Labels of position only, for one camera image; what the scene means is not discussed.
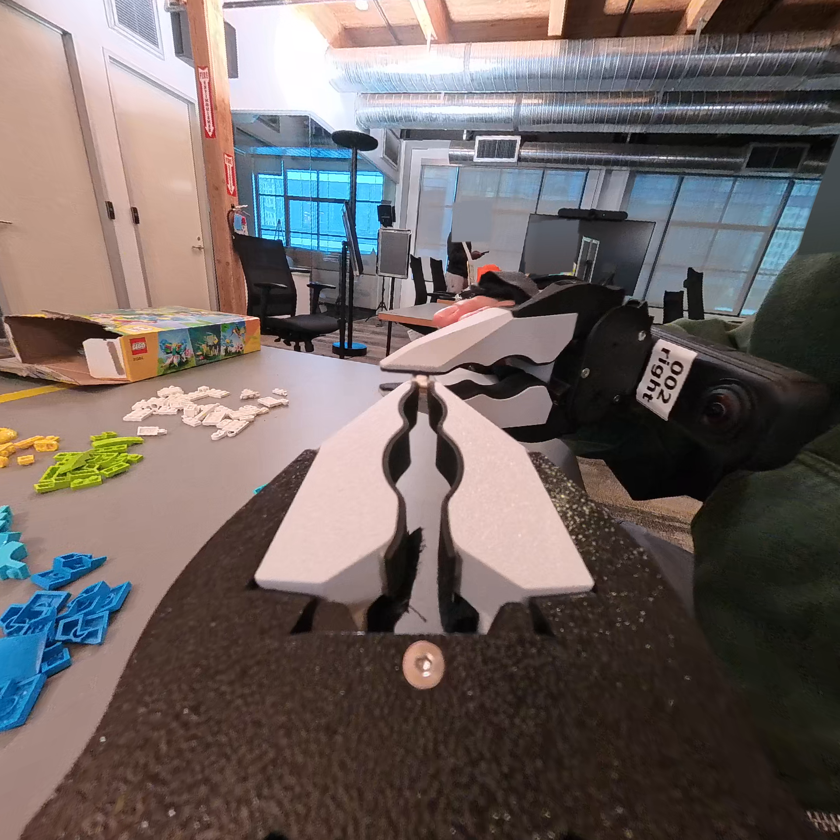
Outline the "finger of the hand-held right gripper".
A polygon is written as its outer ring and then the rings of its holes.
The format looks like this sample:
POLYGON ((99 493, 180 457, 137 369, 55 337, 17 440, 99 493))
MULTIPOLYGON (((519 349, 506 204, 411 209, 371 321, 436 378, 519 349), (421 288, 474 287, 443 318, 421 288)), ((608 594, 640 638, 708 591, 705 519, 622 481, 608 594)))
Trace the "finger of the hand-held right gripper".
POLYGON ((442 375, 459 366, 492 366, 515 358, 531 364, 556 360, 574 337, 576 313, 520 317, 489 308, 410 342, 386 356, 386 372, 442 375))
POLYGON ((540 426, 553 408, 552 364, 467 364, 435 381, 501 428, 540 426))

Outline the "pile of white lego pieces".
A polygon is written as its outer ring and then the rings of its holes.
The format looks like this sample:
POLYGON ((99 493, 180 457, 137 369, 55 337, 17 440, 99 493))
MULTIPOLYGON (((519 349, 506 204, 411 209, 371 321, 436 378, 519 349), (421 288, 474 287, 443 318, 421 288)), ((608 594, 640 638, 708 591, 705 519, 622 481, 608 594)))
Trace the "pile of white lego pieces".
POLYGON ((235 406, 223 403, 223 398, 228 396, 231 396, 230 392, 206 385, 192 392, 170 385, 135 402, 122 420, 137 424, 140 437, 156 437, 166 434, 167 430, 153 425, 152 421, 162 417, 179 417, 185 426, 211 429, 211 439, 218 441, 234 438, 261 416, 289 406, 289 393, 281 388, 265 395, 245 388, 238 394, 239 402, 235 406))

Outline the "yellow tape strip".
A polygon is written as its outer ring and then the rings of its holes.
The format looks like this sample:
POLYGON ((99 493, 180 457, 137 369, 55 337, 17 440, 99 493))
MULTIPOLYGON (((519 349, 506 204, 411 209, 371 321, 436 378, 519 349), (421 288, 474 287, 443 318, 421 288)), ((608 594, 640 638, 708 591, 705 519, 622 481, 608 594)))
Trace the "yellow tape strip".
POLYGON ((43 396, 51 393, 62 392, 66 390, 74 389, 76 386, 67 384, 67 383, 59 383, 59 384, 51 384, 51 385, 38 385, 34 387, 22 388, 17 389, 10 392, 3 392, 0 396, 0 403, 12 403, 15 401, 24 400, 27 398, 32 398, 36 396, 43 396))

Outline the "silver air duct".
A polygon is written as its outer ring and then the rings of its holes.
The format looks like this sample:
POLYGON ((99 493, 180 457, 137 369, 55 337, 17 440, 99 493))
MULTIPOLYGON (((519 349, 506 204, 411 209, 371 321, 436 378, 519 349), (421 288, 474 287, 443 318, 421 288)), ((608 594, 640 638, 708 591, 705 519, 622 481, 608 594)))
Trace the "silver air duct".
POLYGON ((834 91, 361 93, 362 128, 514 133, 838 134, 834 91))
POLYGON ((738 147, 644 143, 520 143, 514 159, 476 158, 476 143, 453 141, 452 165, 502 165, 585 169, 602 167, 638 172, 706 172, 816 177, 827 168, 830 153, 803 143, 748 143, 738 147))
POLYGON ((838 89, 832 32, 557 39, 328 49, 355 93, 838 89))

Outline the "pile of yellow lego pieces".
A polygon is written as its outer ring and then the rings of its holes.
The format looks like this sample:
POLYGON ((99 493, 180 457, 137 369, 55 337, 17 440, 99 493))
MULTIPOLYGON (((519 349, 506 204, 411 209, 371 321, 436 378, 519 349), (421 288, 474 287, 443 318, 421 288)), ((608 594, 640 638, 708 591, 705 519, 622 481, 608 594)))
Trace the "pile of yellow lego pieces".
POLYGON ((60 436, 36 435, 20 437, 11 427, 1 427, 1 468, 13 462, 31 466, 37 454, 55 453, 60 447, 60 436))

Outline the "black wall speaker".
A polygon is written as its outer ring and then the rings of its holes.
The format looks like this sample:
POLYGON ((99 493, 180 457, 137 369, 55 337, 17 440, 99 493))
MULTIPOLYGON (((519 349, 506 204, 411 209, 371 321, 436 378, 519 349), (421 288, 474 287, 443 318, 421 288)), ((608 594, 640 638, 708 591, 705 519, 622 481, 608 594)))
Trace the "black wall speaker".
MULTIPOLYGON (((193 50, 190 40, 188 16, 183 6, 167 7, 171 19, 171 30, 176 58, 190 67, 193 66, 193 50)), ((229 79, 238 78, 238 47, 235 28, 224 22, 227 75, 229 79)))

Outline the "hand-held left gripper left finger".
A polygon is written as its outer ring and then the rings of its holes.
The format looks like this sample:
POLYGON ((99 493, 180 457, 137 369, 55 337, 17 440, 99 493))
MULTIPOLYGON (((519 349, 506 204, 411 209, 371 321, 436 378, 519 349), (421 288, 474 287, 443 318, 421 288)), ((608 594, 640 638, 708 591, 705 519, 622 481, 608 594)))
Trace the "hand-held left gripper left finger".
POLYGON ((342 604, 360 627, 397 625, 421 547, 397 487, 419 393, 402 383, 320 447, 255 573, 260 589, 342 604))

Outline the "colourful cardboard lego box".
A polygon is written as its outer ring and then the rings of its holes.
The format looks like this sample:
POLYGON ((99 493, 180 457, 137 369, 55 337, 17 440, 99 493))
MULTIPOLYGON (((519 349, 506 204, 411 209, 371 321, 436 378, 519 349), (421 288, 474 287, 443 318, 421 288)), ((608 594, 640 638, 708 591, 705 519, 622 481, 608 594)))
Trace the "colourful cardboard lego box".
POLYGON ((194 308, 6 316, 3 372, 71 385, 139 382, 260 349, 256 317, 194 308))

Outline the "beige door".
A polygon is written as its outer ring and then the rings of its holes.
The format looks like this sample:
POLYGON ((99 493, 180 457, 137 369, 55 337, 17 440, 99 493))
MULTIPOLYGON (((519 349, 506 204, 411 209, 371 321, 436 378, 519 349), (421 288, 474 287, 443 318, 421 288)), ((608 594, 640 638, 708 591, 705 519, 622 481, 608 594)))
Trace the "beige door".
POLYGON ((106 52, 108 89, 145 305, 217 303, 197 107, 106 52))
POLYGON ((1 82, 3 313, 116 308, 66 37, 5 2, 1 82))

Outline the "pile of lime lego pieces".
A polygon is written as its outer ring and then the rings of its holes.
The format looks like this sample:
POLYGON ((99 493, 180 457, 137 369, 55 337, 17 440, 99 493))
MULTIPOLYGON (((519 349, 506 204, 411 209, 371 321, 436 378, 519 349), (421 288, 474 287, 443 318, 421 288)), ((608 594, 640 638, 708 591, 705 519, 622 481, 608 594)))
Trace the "pile of lime lego pieces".
POLYGON ((142 436, 121 436, 113 431, 92 435, 88 449, 54 456, 54 464, 34 484, 35 493, 100 487, 143 460, 142 454, 134 452, 143 443, 142 436))

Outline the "black monitor on stand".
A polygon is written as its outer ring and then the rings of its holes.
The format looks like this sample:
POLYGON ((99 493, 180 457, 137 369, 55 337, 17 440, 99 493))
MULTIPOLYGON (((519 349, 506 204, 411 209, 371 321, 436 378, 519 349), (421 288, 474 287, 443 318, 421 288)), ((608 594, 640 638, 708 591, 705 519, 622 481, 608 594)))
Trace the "black monitor on stand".
POLYGON ((355 229, 353 215, 349 201, 342 202, 342 221, 344 230, 344 243, 349 255, 350 267, 355 277, 364 274, 364 265, 361 255, 358 235, 355 229))

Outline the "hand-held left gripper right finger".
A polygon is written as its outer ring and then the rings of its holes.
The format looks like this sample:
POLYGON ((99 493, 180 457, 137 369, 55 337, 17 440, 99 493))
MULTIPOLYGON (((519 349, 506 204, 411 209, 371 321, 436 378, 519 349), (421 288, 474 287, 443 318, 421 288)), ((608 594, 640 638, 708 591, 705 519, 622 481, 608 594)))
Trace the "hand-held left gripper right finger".
POLYGON ((437 601, 446 634, 487 634, 502 607, 587 595, 595 583, 529 452, 451 389, 427 386, 440 509, 437 601))

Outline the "pile of light blue lego pieces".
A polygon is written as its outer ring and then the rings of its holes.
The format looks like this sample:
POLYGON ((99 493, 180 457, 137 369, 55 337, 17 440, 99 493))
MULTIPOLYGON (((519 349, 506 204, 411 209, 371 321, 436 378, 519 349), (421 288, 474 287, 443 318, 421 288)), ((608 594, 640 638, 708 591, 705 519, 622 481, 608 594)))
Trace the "pile of light blue lego pieces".
POLYGON ((1 506, 1 580, 26 580, 28 550, 20 532, 13 530, 14 514, 8 505, 1 506))

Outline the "wooden meeting table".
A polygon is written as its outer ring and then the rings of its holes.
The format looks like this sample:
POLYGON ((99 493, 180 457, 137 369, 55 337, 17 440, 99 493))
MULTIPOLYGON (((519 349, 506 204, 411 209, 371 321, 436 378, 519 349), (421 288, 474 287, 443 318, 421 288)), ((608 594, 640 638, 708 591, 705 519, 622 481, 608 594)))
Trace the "wooden meeting table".
POLYGON ((435 331, 438 327, 434 322, 434 315, 453 305, 453 301, 432 301, 406 308, 381 311, 377 318, 388 324, 397 323, 420 335, 435 331))

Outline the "person's right hand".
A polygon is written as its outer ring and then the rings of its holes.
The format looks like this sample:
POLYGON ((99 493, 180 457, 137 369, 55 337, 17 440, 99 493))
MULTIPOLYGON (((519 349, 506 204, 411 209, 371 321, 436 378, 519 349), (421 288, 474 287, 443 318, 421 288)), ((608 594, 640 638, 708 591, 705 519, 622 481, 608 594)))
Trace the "person's right hand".
POLYGON ((513 300, 501 300, 484 295, 457 300, 450 306, 435 312, 433 325, 436 329, 441 329, 486 309, 513 308, 514 306, 516 302, 513 300))

